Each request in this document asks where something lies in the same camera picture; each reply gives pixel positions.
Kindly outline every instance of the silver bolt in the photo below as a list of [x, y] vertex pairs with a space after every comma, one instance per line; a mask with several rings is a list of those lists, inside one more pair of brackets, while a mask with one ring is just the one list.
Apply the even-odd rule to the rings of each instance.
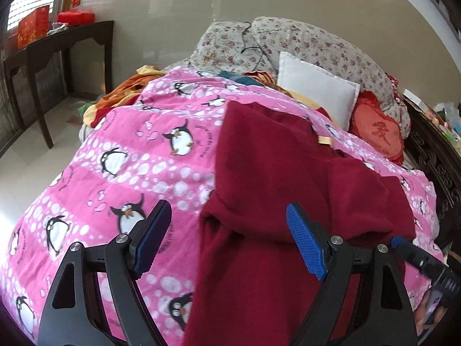
[[387, 251], [389, 251], [389, 249], [387, 248], [386, 245], [377, 245], [377, 250], [379, 252], [382, 252], [383, 254], [385, 254]]
[[115, 237], [115, 241], [117, 243], [125, 243], [128, 240], [128, 235], [126, 234], [119, 234]]
[[79, 243], [79, 242], [74, 242], [72, 243], [71, 245], [71, 251], [72, 252], [75, 252], [75, 251], [78, 251], [80, 249], [82, 245]]
[[333, 243], [334, 245], [342, 245], [343, 244], [343, 239], [339, 236], [339, 235], [333, 235], [333, 237], [331, 237], [331, 243]]

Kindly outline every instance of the red ruffled cushion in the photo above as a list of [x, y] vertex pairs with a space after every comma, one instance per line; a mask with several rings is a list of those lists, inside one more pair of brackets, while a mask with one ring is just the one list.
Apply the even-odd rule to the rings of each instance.
[[388, 160], [403, 163], [403, 139], [400, 127], [384, 114], [371, 91], [360, 92], [352, 112], [349, 132], [370, 144]]

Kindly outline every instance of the red gift bag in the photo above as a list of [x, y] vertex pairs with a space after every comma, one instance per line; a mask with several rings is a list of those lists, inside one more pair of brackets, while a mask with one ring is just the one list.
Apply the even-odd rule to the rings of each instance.
[[58, 14], [58, 22], [68, 23], [69, 26], [87, 25], [94, 21], [95, 14], [87, 10], [73, 9]]
[[49, 29], [50, 6], [42, 6], [35, 9], [18, 25], [18, 49], [47, 36]]

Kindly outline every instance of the black string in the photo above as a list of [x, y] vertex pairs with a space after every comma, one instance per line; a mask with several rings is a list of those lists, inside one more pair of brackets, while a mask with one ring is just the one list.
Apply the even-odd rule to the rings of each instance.
[[253, 70], [252, 70], [252, 71], [255, 71], [256, 68], [258, 67], [258, 65], [260, 64], [260, 62], [261, 62], [261, 60], [262, 60], [262, 57], [264, 56], [264, 51], [262, 50], [262, 48], [261, 48], [261, 46], [260, 46], [259, 44], [258, 44], [257, 47], [247, 47], [247, 46], [246, 46], [247, 43], [246, 43], [246, 41], [245, 41], [245, 34], [246, 34], [246, 33], [248, 32], [248, 30], [251, 28], [251, 23], [250, 23], [250, 22], [245, 22], [245, 23], [248, 23], [249, 26], [248, 26], [248, 27], [242, 32], [242, 34], [241, 34], [241, 39], [243, 40], [243, 47], [244, 47], [244, 48], [241, 50], [240, 53], [242, 54], [242, 53], [245, 52], [247, 49], [259, 49], [259, 50], [261, 51], [261, 56], [260, 56], [260, 58], [259, 58], [259, 61], [256, 63], [255, 67], [254, 67]]

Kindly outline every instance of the penguin print blanket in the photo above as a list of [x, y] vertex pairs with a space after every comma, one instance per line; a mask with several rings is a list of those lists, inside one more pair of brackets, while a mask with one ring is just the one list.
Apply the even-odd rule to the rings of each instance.
[[[382, 176], [400, 178], [413, 210], [414, 243], [442, 258], [432, 236], [435, 192], [422, 172], [389, 162], [325, 116], [278, 91], [174, 68], [149, 82], [134, 105], [110, 111], [16, 225], [0, 265], [0, 293], [31, 340], [37, 339], [48, 290], [70, 244], [108, 243], [166, 199], [173, 211], [170, 228], [152, 268], [137, 283], [167, 343], [181, 344], [193, 307], [199, 214], [214, 189], [216, 146], [231, 100], [310, 119], [320, 136], [331, 137], [333, 148]], [[99, 279], [111, 331], [123, 338], [108, 280], [104, 275]], [[416, 307], [429, 282], [407, 267], [405, 284]]]

